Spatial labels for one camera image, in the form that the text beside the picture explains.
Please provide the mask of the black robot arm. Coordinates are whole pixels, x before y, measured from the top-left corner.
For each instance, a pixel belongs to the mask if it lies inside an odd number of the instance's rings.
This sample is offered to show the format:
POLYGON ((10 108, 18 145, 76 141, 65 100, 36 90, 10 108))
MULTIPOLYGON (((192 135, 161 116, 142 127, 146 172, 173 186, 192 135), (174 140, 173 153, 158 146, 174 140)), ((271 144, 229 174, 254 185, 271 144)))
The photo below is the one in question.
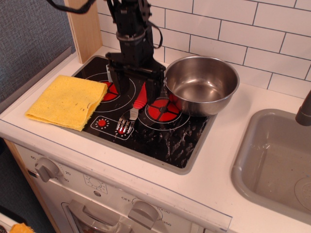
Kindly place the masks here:
POLYGON ((161 93, 165 67, 154 59, 151 6, 146 0, 109 0, 107 4, 117 25, 116 37, 121 48, 120 53, 106 54, 112 82, 124 94, 131 75, 143 79, 147 102, 152 104, 161 93))

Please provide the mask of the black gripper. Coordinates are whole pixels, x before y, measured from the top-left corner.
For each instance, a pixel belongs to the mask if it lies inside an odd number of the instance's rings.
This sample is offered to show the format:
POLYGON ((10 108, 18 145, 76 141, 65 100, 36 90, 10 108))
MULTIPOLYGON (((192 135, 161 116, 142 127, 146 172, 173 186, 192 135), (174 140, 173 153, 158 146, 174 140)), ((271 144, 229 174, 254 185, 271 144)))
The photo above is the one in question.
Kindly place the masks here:
POLYGON ((121 52, 108 52, 111 79, 120 95, 129 90, 128 73, 137 74, 146 79, 145 89, 147 103, 152 104, 161 93, 165 67, 154 59, 152 36, 120 40, 121 52))

